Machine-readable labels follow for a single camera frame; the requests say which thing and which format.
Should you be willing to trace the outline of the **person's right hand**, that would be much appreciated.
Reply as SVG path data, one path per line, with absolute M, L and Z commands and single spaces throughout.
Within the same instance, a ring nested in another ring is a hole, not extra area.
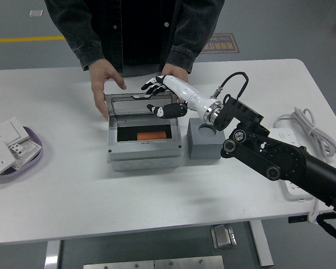
M 112 79 L 116 85 L 122 89 L 126 90 L 126 84 L 122 76 L 117 72 L 113 65 L 106 59 L 99 59 L 90 63 L 88 65 L 88 70 L 90 73 L 91 80 L 91 90 L 94 97 L 95 107 L 105 118 L 106 121 L 109 119 L 109 110 L 105 102 L 105 82 Z

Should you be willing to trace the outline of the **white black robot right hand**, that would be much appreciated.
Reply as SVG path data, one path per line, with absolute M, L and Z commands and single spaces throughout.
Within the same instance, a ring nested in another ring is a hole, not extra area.
M 170 90 L 182 101 L 180 104 L 161 107 L 147 105 L 148 110 L 159 118 L 183 117 L 189 109 L 197 112 L 204 123 L 212 125 L 223 108 L 216 98 L 205 97 L 193 86 L 172 75 L 156 76 L 147 81 L 141 89 L 151 96 Z

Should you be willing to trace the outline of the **person's left hand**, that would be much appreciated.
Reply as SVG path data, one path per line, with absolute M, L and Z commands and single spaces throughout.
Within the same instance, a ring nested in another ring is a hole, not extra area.
M 185 81 L 186 83 L 189 82 L 189 74 L 188 71 L 181 68 L 181 67 L 177 67 L 175 65 L 166 63 L 163 67 L 163 70 L 161 72 L 161 74 L 163 76 L 165 75 L 172 75 L 174 77 L 177 77 L 183 81 Z

